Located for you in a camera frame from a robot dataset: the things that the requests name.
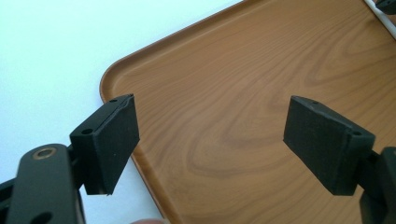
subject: white surface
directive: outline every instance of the white surface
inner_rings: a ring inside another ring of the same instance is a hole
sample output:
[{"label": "white surface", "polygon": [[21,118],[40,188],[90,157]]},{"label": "white surface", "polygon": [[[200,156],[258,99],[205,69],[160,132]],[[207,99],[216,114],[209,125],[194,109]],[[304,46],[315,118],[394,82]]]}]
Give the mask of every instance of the white surface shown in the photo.
[{"label": "white surface", "polygon": [[384,26],[388,29],[393,38],[396,39],[396,26],[392,23],[392,21],[389,20],[387,15],[375,7],[375,3],[373,2],[373,0],[364,0],[364,2],[366,2],[366,4],[374,12],[374,14],[384,24]]},{"label": "white surface", "polygon": [[[0,182],[25,152],[70,144],[102,104],[99,82],[112,63],[236,2],[1,1]],[[112,196],[81,193],[88,223],[161,216],[132,162]]]}]

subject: wooden tray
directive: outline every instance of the wooden tray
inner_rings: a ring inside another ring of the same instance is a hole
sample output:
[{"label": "wooden tray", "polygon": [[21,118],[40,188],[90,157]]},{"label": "wooden tray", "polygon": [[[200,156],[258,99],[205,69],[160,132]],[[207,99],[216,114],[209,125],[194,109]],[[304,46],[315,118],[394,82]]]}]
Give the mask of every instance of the wooden tray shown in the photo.
[{"label": "wooden tray", "polygon": [[172,223],[360,223],[282,142],[290,96],[396,146],[396,44],[361,0],[246,1],[108,68],[134,93],[134,162]]}]

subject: screw hole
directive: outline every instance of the screw hole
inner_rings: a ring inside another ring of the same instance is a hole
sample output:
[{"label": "screw hole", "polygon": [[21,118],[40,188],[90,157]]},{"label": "screw hole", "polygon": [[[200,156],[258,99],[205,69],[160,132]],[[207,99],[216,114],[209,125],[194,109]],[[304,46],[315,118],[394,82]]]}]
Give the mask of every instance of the screw hole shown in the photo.
[{"label": "screw hole", "polygon": [[45,224],[49,223],[52,219],[52,213],[44,212],[32,219],[30,224]]},{"label": "screw hole", "polygon": [[86,130],[82,131],[81,133],[82,134],[89,134],[89,133],[92,133],[92,132],[93,132],[92,129],[86,129]]},{"label": "screw hole", "polygon": [[48,157],[51,157],[55,154],[56,148],[55,147],[45,147],[41,148],[33,154],[33,159],[35,160],[44,160]]}]

